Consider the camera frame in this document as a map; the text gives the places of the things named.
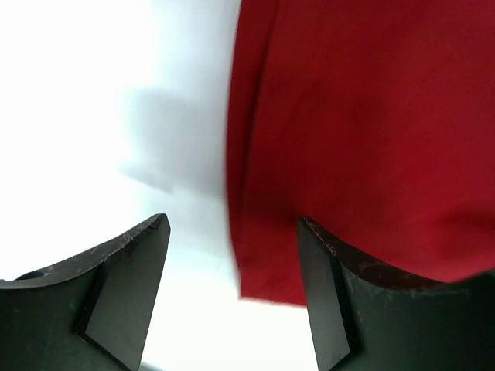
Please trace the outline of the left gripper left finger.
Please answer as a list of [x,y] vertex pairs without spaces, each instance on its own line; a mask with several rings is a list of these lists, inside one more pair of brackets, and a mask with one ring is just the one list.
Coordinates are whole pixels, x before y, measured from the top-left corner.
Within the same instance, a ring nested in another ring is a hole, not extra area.
[[137,370],[170,225],[156,214],[59,263],[1,282],[3,370]]

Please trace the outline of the dark red t shirt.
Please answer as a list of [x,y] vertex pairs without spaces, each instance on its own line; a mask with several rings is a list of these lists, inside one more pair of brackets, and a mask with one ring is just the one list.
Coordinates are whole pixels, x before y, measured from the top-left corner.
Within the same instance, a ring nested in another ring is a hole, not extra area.
[[407,272],[494,266],[494,3],[244,1],[227,115],[241,295],[305,301],[308,216]]

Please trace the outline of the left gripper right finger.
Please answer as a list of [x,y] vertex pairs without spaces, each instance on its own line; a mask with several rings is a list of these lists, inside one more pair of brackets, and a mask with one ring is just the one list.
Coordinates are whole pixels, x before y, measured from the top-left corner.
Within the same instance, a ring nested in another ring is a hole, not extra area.
[[306,306],[321,370],[492,370],[494,273],[447,284],[411,274],[297,224]]

